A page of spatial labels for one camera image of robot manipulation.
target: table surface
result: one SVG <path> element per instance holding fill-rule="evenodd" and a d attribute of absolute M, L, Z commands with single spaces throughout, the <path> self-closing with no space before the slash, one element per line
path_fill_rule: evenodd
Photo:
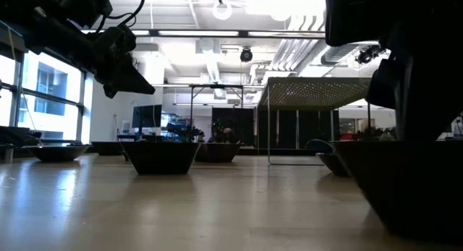
<path fill-rule="evenodd" d="M 0 221 L 0 250 L 458 250 L 390 236 L 352 179 L 266 156 L 181 176 L 138 176 L 122 156 L 15 160 L 0 164 Z"/>

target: security camera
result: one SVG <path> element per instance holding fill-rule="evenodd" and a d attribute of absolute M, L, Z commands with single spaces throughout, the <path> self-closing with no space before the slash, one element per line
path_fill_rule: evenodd
<path fill-rule="evenodd" d="M 243 48 L 243 52 L 241 52 L 241 56 L 239 57 L 241 62 L 247 63 L 252 60 L 252 52 L 251 48 Z"/>

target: black partition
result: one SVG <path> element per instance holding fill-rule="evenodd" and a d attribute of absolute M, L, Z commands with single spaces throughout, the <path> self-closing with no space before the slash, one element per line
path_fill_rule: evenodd
<path fill-rule="evenodd" d="M 334 140 L 339 140 L 339 111 L 333 111 Z M 332 141 L 331 111 L 299 111 L 299 146 L 312 139 Z"/>
<path fill-rule="evenodd" d="M 220 122 L 225 128 L 232 128 L 234 135 L 245 145 L 254 145 L 254 109 L 212 108 L 212 123 Z"/>
<path fill-rule="evenodd" d="M 268 112 L 267 110 L 259 110 L 258 116 L 258 139 L 259 139 L 259 148 L 266 149 L 267 148 L 267 138 L 268 138 Z M 278 148 L 276 146 L 276 110 L 270 111 L 270 148 L 275 149 Z"/>
<path fill-rule="evenodd" d="M 305 145 L 311 139 L 320 135 L 318 129 L 318 111 L 299 111 L 299 148 L 305 149 Z"/>
<path fill-rule="evenodd" d="M 296 111 L 279 110 L 279 139 L 278 148 L 296 148 Z"/>

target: black planter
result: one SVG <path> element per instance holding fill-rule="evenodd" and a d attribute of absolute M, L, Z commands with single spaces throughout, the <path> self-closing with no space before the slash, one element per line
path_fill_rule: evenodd
<path fill-rule="evenodd" d="M 463 141 L 336 142 L 336 153 L 392 233 L 463 244 Z"/>
<path fill-rule="evenodd" d="M 344 168 L 339 157 L 335 153 L 317 153 L 317 156 L 336 176 L 349 176 L 349 172 Z"/>
<path fill-rule="evenodd" d="M 88 146 L 30 146 L 25 148 L 43 162 L 62 162 L 79 158 Z"/>
<path fill-rule="evenodd" d="M 232 162 L 239 147 L 241 145 L 231 143 L 202 143 L 195 160 L 211 163 Z"/>
<path fill-rule="evenodd" d="M 121 142 L 138 174 L 186 174 L 199 143 Z"/>
<path fill-rule="evenodd" d="M 100 156 L 120 156 L 124 151 L 120 142 L 92 142 L 92 146 Z"/>

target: green plant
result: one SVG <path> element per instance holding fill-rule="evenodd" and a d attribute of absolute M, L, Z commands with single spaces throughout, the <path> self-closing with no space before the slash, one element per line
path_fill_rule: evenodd
<path fill-rule="evenodd" d="M 186 129 L 181 129 L 179 127 L 171 127 L 168 128 L 169 132 L 173 132 L 182 139 L 182 142 L 193 142 L 196 136 L 202 135 L 204 136 L 204 132 L 196 127 L 191 128 L 191 126 L 187 126 Z"/>
<path fill-rule="evenodd" d="M 395 140 L 396 139 L 396 128 L 375 128 L 366 129 L 364 132 L 357 132 L 354 135 L 354 140 Z"/>

